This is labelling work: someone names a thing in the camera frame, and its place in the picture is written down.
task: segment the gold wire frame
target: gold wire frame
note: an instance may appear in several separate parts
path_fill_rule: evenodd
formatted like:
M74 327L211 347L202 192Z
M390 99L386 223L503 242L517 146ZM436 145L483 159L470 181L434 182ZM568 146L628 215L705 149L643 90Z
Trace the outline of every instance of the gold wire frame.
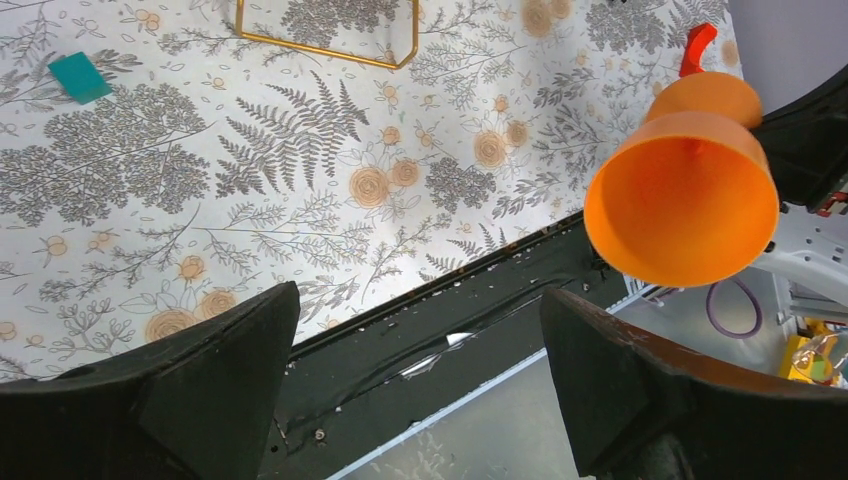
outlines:
M277 45L278 47L296 48L298 50L304 50L311 53L318 53L321 55L327 55L329 57L350 60L351 62L364 63L366 65L373 65L375 67L398 70L400 68L403 68L403 66L407 63L409 63L409 61L412 60L413 57L415 57L415 54L418 53L418 2L419 0L412 0L412 51L409 52L409 55L404 57L404 59L397 64L383 62L374 58L359 57L357 55L352 55L349 53L337 52L335 50L330 50L327 48L313 47L311 45L305 45L302 43L289 42L286 40L280 40L279 38L245 32L244 8L245 4L247 3L247 0L238 0L238 2L236 3L236 34L242 38L253 40L254 42L270 43L272 45Z

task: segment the floral tablecloth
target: floral tablecloth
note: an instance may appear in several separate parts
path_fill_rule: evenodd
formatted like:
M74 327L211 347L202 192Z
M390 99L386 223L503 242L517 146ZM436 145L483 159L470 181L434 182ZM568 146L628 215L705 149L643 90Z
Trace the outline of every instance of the floral tablecloth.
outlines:
M431 0L402 70L254 43L228 0L0 0L0 379L50 378L283 280L302 341L581 208L678 77L741 74L725 0ZM400 60L407 0L247 1ZM85 52L114 93L47 65Z

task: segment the floral pattern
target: floral pattern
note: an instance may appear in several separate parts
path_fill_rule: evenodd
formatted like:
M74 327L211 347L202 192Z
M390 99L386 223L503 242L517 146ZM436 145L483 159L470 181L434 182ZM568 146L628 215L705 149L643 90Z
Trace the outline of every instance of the floral pattern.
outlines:
M0 381L156 341L279 282L296 341L581 208L678 76L741 74L726 0L0 1ZM85 52L114 93L47 66Z

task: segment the teal sticky note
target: teal sticky note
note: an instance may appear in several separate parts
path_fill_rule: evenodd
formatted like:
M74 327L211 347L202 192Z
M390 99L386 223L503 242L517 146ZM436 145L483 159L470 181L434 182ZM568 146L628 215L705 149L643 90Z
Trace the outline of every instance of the teal sticky note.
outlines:
M82 52L56 60L48 68L68 95L83 105L112 93L112 87Z

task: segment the red plastic clip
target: red plastic clip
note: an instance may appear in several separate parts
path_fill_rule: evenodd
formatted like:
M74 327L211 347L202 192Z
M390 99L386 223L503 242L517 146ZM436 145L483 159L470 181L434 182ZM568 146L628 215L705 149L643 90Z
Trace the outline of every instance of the red plastic clip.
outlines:
M686 43L686 50L683 53L683 63L680 64L680 77L691 75L693 73L701 73L704 71L701 68L701 57L704 55L704 50L718 36L718 29L711 23L698 25L689 30L689 41Z

